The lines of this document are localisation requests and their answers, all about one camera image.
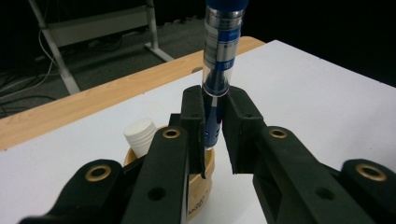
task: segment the brass screw insert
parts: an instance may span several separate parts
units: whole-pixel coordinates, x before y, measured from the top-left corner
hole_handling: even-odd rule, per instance
[[[163,131],[163,137],[165,138],[177,138],[180,136],[180,131],[178,129],[167,129]]]
[[[270,134],[275,138],[286,138],[288,136],[288,133],[280,129],[271,129]]]
[[[356,166],[356,171],[366,178],[374,181],[385,181],[387,176],[380,169],[369,164],[359,164]]]
[[[94,165],[87,174],[85,174],[85,178],[90,182],[97,182],[106,179],[110,173],[111,168],[108,165]]]

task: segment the blue pen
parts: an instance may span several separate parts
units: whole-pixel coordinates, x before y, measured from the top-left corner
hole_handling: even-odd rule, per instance
[[[206,0],[203,90],[205,147],[218,141],[221,97],[230,89],[233,62],[248,0]]]

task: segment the wooden table edge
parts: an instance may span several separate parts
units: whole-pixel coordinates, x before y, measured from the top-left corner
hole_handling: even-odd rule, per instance
[[[238,54],[264,45],[242,36]],[[57,101],[0,119],[0,151],[150,91],[202,69],[203,51],[93,87]]]

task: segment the white surface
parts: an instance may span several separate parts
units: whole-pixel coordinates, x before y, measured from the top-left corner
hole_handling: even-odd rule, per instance
[[[123,163],[122,132],[152,118],[167,124],[182,92],[202,72],[148,91],[51,133],[0,152],[0,223],[47,213],[68,179],[96,159]],[[232,84],[244,89],[267,125],[293,131],[319,161],[340,169],[368,159],[396,171],[396,89],[273,41],[236,58]],[[222,136],[213,189],[190,223],[265,223],[251,175],[232,175]]]

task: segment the white cap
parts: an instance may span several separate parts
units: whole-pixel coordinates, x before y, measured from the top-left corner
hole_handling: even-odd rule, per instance
[[[123,133],[136,157],[140,158],[148,153],[156,131],[152,119],[140,119],[129,125]]]

